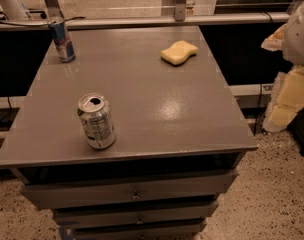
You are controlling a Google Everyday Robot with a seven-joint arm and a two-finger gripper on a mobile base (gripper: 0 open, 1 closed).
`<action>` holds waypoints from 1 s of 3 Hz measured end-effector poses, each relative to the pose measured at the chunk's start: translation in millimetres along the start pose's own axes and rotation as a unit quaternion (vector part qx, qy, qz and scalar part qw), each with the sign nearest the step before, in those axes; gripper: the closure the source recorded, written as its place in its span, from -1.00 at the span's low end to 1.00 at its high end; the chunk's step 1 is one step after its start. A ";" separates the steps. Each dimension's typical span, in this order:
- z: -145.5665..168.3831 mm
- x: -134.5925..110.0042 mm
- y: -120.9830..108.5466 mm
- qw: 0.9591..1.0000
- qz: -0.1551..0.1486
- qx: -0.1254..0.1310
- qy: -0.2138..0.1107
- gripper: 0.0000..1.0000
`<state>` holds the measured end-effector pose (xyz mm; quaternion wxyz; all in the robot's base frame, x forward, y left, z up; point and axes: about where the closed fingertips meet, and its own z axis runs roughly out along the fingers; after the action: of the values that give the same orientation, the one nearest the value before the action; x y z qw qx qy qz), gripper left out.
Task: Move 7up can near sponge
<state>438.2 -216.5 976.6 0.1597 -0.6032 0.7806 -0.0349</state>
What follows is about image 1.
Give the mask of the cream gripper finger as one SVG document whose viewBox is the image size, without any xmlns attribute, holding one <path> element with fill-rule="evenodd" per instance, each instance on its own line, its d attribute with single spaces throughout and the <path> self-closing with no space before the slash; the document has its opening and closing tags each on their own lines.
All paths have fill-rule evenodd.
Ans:
<svg viewBox="0 0 304 240">
<path fill-rule="evenodd" d="M 261 47 L 268 51 L 280 51 L 283 49 L 283 38 L 287 24 L 280 26 L 273 34 L 265 38 Z"/>
<path fill-rule="evenodd" d="M 271 101 L 265 112 L 263 129 L 280 132 L 287 128 L 304 108 L 304 66 L 295 65 L 288 73 L 275 78 Z"/>
</svg>

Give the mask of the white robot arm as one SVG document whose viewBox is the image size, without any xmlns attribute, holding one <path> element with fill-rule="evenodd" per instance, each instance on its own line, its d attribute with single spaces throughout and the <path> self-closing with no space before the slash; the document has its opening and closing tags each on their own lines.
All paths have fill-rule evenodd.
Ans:
<svg viewBox="0 0 304 240">
<path fill-rule="evenodd" d="M 261 47 L 269 51 L 281 50 L 283 58 L 293 64 L 288 73 L 279 72 L 275 78 L 263 120 L 267 132 L 279 132 L 304 108 L 304 1 Z"/>
</svg>

